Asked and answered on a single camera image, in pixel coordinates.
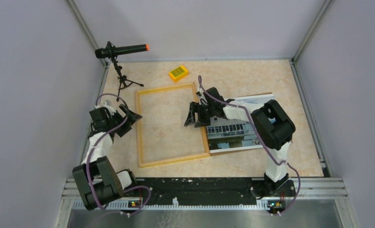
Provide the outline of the wooden yellow picture frame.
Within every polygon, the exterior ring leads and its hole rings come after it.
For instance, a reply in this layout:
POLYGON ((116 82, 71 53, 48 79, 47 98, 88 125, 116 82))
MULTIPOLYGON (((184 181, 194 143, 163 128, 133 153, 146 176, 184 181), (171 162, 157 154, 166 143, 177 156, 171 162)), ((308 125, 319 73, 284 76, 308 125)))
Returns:
POLYGON ((185 127, 190 103, 197 102, 195 83, 136 91, 138 166, 184 162, 210 156, 203 127, 185 127))

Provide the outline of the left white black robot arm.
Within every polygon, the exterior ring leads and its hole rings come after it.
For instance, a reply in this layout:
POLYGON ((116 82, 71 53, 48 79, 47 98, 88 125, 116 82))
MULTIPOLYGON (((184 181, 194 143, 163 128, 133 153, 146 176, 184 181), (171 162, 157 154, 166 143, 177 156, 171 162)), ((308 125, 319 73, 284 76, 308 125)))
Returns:
POLYGON ((178 180, 148 178, 138 182, 130 169, 115 171, 107 153, 115 135, 123 136, 142 117, 121 104, 121 115, 110 104, 98 105, 89 112, 92 123, 85 159, 72 170, 79 196, 87 210, 105 209, 111 202, 131 198, 130 207, 164 205, 172 197, 182 201, 197 193, 178 180))

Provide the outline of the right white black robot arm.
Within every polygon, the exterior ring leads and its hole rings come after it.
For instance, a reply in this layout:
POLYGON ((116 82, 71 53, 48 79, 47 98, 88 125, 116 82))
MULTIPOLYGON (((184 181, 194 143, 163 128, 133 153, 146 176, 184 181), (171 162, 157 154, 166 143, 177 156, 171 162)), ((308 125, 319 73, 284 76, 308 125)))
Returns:
POLYGON ((196 95, 199 101, 190 103, 184 126, 207 127, 214 117, 248 123, 268 154, 261 189, 271 196, 282 192, 288 181, 287 154, 296 127, 281 105, 274 99, 260 103, 225 100, 215 87, 200 88, 196 95))

